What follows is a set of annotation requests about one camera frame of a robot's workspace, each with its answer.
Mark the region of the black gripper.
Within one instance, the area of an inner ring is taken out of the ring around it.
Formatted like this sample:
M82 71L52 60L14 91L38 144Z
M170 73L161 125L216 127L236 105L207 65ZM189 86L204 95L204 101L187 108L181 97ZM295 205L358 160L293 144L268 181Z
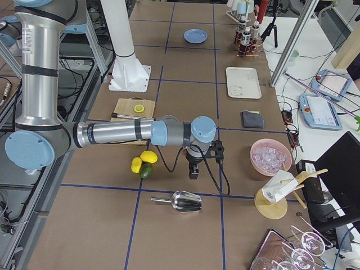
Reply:
M195 144L186 148L186 159L189 163L189 179L197 179L199 176L198 164L209 157L210 148L204 150Z

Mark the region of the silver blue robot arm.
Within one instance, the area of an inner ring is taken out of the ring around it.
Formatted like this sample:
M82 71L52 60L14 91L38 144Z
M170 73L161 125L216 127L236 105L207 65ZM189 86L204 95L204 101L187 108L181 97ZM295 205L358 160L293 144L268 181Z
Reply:
M150 141L181 146L189 162L202 160L214 145L215 122L206 116L181 122L173 116L108 123L63 122L57 115L60 34L84 28L85 1L15 1L22 24L22 113L4 144L23 169L41 169L65 153L88 145Z

